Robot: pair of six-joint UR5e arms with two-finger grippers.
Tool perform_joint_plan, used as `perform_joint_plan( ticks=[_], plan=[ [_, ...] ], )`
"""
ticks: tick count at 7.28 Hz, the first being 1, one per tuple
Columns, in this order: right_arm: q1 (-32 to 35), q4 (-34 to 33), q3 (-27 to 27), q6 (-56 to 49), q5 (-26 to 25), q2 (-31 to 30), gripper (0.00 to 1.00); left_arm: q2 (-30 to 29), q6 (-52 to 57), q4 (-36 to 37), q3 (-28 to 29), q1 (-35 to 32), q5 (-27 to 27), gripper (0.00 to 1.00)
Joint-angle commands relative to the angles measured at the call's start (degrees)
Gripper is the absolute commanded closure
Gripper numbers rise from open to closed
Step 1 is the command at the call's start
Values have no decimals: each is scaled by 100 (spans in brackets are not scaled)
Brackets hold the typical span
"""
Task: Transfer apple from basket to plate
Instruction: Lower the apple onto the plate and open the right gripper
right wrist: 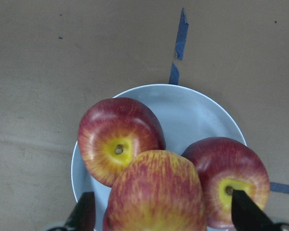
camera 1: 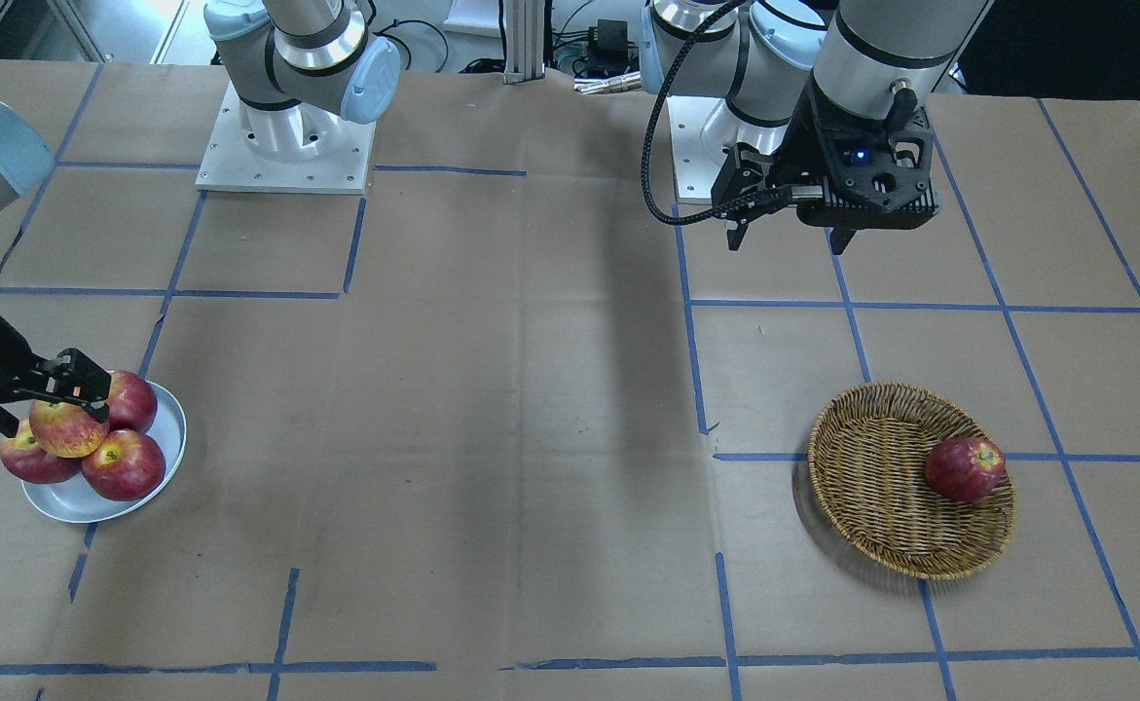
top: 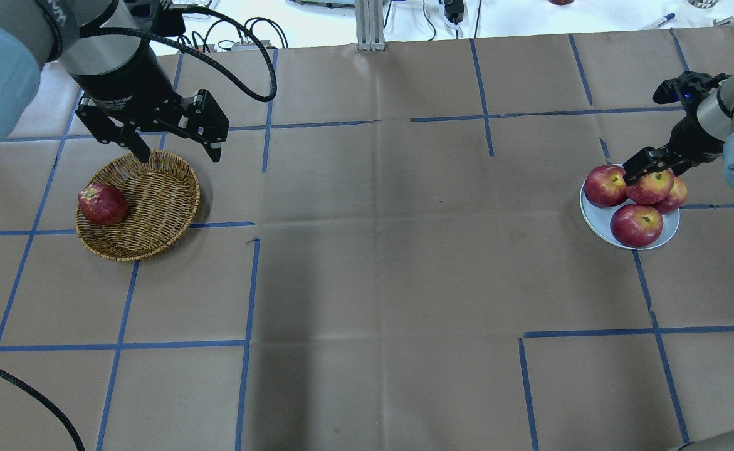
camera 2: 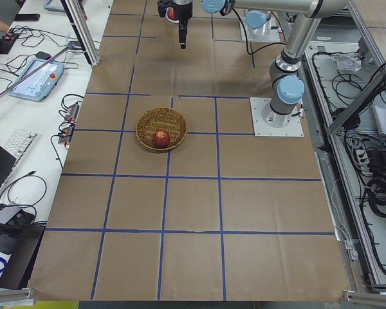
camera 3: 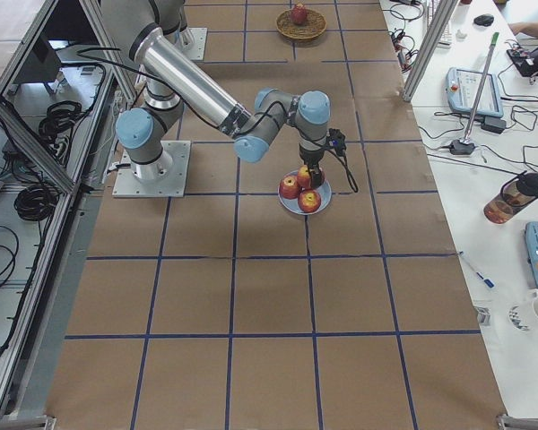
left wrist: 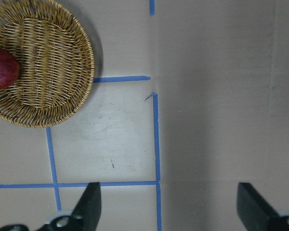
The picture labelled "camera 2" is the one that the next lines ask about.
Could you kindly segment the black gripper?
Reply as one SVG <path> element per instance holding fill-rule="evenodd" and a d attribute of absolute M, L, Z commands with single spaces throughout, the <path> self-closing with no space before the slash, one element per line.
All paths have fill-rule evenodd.
<path fill-rule="evenodd" d="M 165 17 L 167 8 L 173 8 L 175 18 L 180 22 L 188 21 L 192 17 L 192 0 L 159 0 L 157 5 L 160 17 Z"/>

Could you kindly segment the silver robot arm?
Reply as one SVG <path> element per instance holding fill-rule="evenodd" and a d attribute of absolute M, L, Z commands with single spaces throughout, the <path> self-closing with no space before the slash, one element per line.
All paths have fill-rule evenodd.
<path fill-rule="evenodd" d="M 271 11 L 249 10 L 245 21 L 253 35 L 265 35 L 271 29 L 271 17 Z"/>
<path fill-rule="evenodd" d="M 288 116 L 304 94 L 304 84 L 296 76 L 301 57 L 321 19 L 335 15 L 347 1 L 201 1 L 209 14 L 229 14 L 234 8 L 297 13 L 295 24 L 281 51 L 270 66 L 273 95 L 267 112 Z"/>

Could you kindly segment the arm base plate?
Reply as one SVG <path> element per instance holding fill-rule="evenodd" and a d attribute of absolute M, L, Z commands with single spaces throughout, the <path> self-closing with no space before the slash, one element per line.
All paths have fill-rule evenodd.
<path fill-rule="evenodd" d="M 246 23 L 246 17 L 241 17 L 244 23 L 243 27 L 240 27 L 241 40 L 245 42 L 245 34 L 248 36 L 249 42 L 280 42 L 279 31 L 276 20 L 271 17 L 266 21 L 262 28 L 253 30 Z"/>
<path fill-rule="evenodd" d="M 289 115 L 279 115 L 271 109 L 270 101 L 267 97 L 250 97 L 254 135 L 302 138 L 304 133 L 297 108 Z"/>

